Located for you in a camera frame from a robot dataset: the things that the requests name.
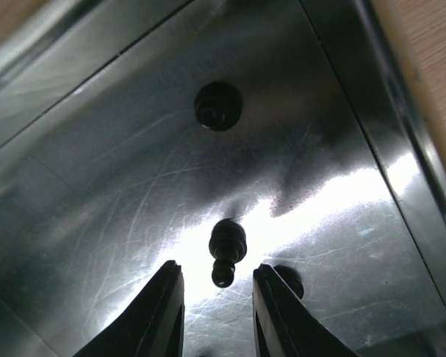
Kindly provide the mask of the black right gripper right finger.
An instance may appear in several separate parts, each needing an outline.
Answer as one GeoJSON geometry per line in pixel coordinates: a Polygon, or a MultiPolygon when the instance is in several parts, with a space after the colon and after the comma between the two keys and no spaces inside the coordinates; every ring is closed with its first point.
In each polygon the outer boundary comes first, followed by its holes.
{"type": "Polygon", "coordinates": [[[274,267],[253,271],[253,330],[258,356],[356,356],[314,318],[274,267]]]}

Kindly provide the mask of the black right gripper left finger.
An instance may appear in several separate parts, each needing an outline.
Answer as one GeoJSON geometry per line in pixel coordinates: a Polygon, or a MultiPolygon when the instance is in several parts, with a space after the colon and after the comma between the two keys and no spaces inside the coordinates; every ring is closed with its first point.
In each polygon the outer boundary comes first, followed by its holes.
{"type": "Polygon", "coordinates": [[[77,356],[181,356],[184,340],[184,278],[166,261],[129,306],[77,356]]]}

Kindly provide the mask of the gold metal tin tray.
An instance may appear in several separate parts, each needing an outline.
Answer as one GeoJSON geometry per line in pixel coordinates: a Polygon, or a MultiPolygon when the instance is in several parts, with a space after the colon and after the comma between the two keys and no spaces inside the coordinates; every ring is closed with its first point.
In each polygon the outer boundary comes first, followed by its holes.
{"type": "Polygon", "coordinates": [[[74,355],[167,260],[185,356],[255,355],[262,263],[360,356],[446,356],[446,140],[391,1],[0,1],[0,356],[74,355]]]}

